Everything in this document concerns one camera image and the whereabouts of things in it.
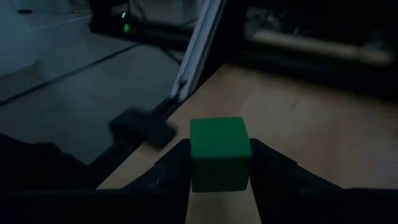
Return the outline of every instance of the cable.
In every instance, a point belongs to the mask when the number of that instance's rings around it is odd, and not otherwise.
[[[139,4],[139,2],[137,0],[131,0],[133,6],[137,9],[138,13],[141,16],[141,19],[146,21],[147,20],[147,15],[145,13],[144,8]],[[131,13],[131,8],[130,8],[130,4],[128,4],[128,8],[129,8],[129,12]]]
[[[170,52],[168,49],[165,49],[165,48],[163,48],[163,47],[159,47],[159,49],[160,49],[164,54],[166,54],[166,56],[168,56],[169,59],[171,59],[173,62],[175,62],[175,63],[181,65],[182,60],[181,60],[181,59],[178,59],[178,58],[177,58],[172,52]]]

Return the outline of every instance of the wooden table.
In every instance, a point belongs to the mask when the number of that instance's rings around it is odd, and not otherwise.
[[[242,116],[258,138],[342,187],[398,188],[398,107],[245,68],[221,67],[170,118],[178,135],[163,150],[143,144],[99,187],[118,189],[183,138],[193,118]],[[191,194],[187,223],[260,223],[244,192]]]

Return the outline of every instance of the floor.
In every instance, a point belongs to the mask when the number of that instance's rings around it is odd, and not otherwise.
[[[143,6],[150,19],[184,24],[198,16],[202,4],[146,0]],[[112,118],[131,106],[151,110],[171,91],[179,65],[155,47],[90,33],[89,12],[33,13],[22,20],[39,59],[0,77],[1,133],[25,142],[54,142],[89,164],[111,145]]]

